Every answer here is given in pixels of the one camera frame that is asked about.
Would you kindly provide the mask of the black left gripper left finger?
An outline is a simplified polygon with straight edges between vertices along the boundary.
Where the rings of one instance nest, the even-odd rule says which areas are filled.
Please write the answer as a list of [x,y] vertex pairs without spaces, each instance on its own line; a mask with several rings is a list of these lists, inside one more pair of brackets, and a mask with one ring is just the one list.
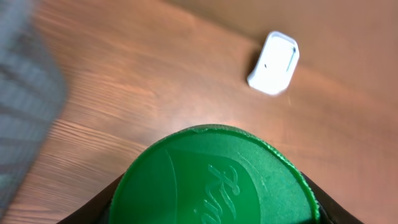
[[111,201],[123,175],[119,176],[78,210],[59,221],[58,224],[109,223]]

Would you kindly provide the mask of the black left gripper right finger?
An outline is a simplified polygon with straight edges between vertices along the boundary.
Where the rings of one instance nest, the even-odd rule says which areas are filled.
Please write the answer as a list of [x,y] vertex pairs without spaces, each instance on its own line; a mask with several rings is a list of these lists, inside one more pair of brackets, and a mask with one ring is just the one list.
[[318,201],[320,206],[318,210],[320,211],[320,221],[322,224],[363,224],[362,221],[345,210],[309,177],[305,174],[302,175]]

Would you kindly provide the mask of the green lid jar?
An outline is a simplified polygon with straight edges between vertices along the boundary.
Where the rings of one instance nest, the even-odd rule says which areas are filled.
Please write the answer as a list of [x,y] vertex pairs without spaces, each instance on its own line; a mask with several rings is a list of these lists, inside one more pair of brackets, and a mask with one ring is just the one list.
[[110,223],[319,223],[315,194],[276,148],[205,124],[148,147],[123,175]]

